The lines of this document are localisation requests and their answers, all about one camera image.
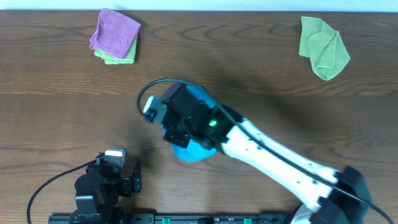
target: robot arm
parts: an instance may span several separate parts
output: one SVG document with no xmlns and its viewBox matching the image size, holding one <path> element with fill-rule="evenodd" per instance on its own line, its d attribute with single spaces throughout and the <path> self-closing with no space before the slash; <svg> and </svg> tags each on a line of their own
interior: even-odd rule
<svg viewBox="0 0 398 224">
<path fill-rule="evenodd" d="M 275 142 L 258 130 L 252 122 L 247 119 L 243 119 L 242 125 L 266 146 L 282 154 L 290 161 L 295 162 L 304 169 L 334 184 L 337 183 L 337 179 L 334 177 L 337 170 L 308 160 Z M 238 127 L 234 126 L 227 134 L 227 138 L 229 141 L 222 144 L 225 154 L 242 160 L 257 168 L 265 175 L 268 175 L 291 191 L 311 211 L 317 212 L 319 210 L 320 204 L 318 203 L 318 199 L 320 197 L 327 198 L 330 195 L 332 191 L 330 187 L 313 180 L 309 176 L 276 158 L 276 156 L 273 156 L 267 150 L 262 149 L 254 141 L 250 140 Z"/>
<path fill-rule="evenodd" d="M 269 149 L 339 188 L 371 201 L 363 176 L 354 168 L 348 166 L 338 172 L 310 161 L 272 140 L 231 108 L 223 107 Z M 259 169 L 290 190 L 303 203 L 291 223 L 354 224 L 361 223 L 366 214 L 367 206 L 316 181 L 260 147 L 226 118 L 214 102 L 206 99 L 205 91 L 200 88 L 174 84 L 160 98 L 150 97 L 143 113 L 146 121 L 162 125 L 164 139 L 172 144 L 177 156 L 184 149 L 201 155 L 191 160 L 186 159 L 190 155 L 180 156 L 182 159 L 197 161 L 211 156 L 211 151 L 217 149 Z"/>
</svg>

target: blue object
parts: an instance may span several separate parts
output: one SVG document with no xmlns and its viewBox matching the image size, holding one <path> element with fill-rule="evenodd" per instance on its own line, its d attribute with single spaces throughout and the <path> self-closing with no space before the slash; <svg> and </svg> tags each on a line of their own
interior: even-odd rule
<svg viewBox="0 0 398 224">
<path fill-rule="evenodd" d="M 207 106 L 209 106 L 210 108 L 216 106 L 215 102 L 211 100 L 208 95 L 203 92 L 203 90 L 195 86 L 187 86 L 187 90 L 192 93 L 192 95 L 195 96 L 198 100 L 203 100 L 204 102 L 206 102 Z M 189 141 L 186 148 L 174 144 L 171 145 L 174 154 L 180 159 L 187 162 L 197 162 L 202 159 L 209 158 L 217 152 L 217 149 L 215 148 L 210 150 L 203 148 L 199 143 L 195 142 L 192 139 Z"/>
</svg>

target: green led light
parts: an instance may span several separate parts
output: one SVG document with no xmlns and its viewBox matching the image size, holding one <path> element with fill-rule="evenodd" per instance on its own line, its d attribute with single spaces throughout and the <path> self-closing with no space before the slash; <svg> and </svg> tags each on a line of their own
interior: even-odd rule
<svg viewBox="0 0 398 224">
<path fill-rule="evenodd" d="M 214 127 L 214 126 L 216 126 L 217 125 L 217 120 L 215 120 L 215 119 L 212 119 L 210 122 L 209 122 L 209 126 L 211 126 L 211 127 Z"/>
</svg>

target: stacked cloths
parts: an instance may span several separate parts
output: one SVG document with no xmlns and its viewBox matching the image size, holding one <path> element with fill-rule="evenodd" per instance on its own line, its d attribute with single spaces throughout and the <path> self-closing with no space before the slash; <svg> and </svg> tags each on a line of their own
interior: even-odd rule
<svg viewBox="0 0 398 224">
<path fill-rule="evenodd" d="M 90 48 L 105 64 L 134 63 L 140 26 L 127 16 L 103 9 L 98 16 L 97 30 L 90 39 Z"/>
</svg>

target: black mount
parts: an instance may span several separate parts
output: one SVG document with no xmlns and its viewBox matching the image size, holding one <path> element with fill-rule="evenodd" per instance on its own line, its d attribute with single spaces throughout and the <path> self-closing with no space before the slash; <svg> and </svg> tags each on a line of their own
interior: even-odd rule
<svg viewBox="0 0 398 224">
<path fill-rule="evenodd" d="M 372 202 L 372 197 L 366 187 L 362 174 L 346 166 L 342 173 L 337 173 L 336 186 L 355 196 Z M 316 224 L 362 224 L 368 207 L 351 197 L 332 190 L 328 198 L 320 197 L 321 208 L 311 216 L 311 223 Z"/>
<path fill-rule="evenodd" d="M 49 224 L 68 224 L 68 215 L 52 215 Z M 114 224 L 286 224 L 290 216 L 283 213 L 261 215 L 125 215 Z"/>
<path fill-rule="evenodd" d="M 131 197 L 142 188 L 141 163 L 136 164 L 132 176 L 121 177 L 123 160 L 124 155 L 99 153 L 96 163 L 76 180 L 77 210 L 70 215 L 72 223 L 120 223 L 121 211 L 115 208 L 119 196 Z"/>
</svg>

